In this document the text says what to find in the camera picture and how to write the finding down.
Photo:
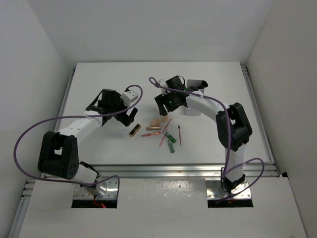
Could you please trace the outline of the white organizer box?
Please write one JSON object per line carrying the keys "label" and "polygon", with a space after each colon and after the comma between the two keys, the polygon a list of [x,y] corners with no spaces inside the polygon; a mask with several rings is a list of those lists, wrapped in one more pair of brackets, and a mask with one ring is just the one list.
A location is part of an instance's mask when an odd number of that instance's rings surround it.
{"label": "white organizer box", "polygon": [[[190,81],[192,81],[193,79],[188,79],[186,82],[186,86],[187,88],[190,88]],[[200,94],[204,93],[204,89],[198,89],[200,91]],[[198,99],[198,97],[195,97],[193,95],[190,95],[189,97],[187,97],[189,99],[189,101],[187,102],[187,106],[188,107],[184,107],[184,115],[186,116],[200,116],[201,112],[197,110],[197,101],[196,99]]]}

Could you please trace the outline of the gourd-shaped beige sponge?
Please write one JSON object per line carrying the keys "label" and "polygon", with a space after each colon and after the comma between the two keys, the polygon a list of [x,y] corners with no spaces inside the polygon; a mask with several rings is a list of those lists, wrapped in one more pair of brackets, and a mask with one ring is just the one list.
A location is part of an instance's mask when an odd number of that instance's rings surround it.
{"label": "gourd-shaped beige sponge", "polygon": [[150,122],[150,126],[160,126],[161,125],[161,120],[159,118],[154,118]]}

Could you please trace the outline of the black gold lipstick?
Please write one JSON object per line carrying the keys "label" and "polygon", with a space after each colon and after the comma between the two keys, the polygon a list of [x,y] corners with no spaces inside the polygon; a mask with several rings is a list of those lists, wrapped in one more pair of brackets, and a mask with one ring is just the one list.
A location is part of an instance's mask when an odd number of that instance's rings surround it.
{"label": "black gold lipstick", "polygon": [[140,124],[136,124],[132,130],[129,132],[129,136],[134,137],[136,135],[136,133],[140,130],[141,125]]}

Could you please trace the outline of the egg-shaped beige sponge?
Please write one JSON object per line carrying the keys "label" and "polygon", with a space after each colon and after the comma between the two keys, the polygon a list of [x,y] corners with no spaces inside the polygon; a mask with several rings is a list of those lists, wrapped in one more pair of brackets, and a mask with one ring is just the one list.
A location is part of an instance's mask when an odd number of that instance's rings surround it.
{"label": "egg-shaped beige sponge", "polygon": [[167,122],[169,120],[169,116],[162,116],[161,121],[162,122]]}

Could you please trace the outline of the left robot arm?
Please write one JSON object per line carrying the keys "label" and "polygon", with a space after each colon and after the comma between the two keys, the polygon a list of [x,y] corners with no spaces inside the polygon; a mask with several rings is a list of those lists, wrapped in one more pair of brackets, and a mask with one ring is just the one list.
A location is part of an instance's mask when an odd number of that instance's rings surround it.
{"label": "left robot arm", "polygon": [[69,181],[95,183],[98,172],[79,161],[78,146],[111,118],[115,118],[124,126],[129,126],[138,110],[133,108],[129,115],[126,112],[137,99],[138,94],[130,89],[123,93],[103,89],[87,106],[81,118],[57,132],[48,131],[44,134],[38,170]]}

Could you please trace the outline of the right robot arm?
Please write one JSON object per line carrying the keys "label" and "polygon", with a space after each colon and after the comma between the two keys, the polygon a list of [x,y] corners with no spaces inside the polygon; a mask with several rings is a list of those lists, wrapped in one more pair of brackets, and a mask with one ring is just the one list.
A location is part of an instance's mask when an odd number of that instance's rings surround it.
{"label": "right robot arm", "polygon": [[240,103],[226,105],[218,99],[206,96],[203,91],[208,83],[204,80],[193,86],[188,86],[184,78],[178,75],[159,81],[150,77],[149,81],[161,90],[155,97],[161,116],[185,107],[204,114],[216,123],[218,139],[225,149],[222,187],[230,193],[242,184],[245,180],[242,169],[244,151],[253,133],[243,106]]}

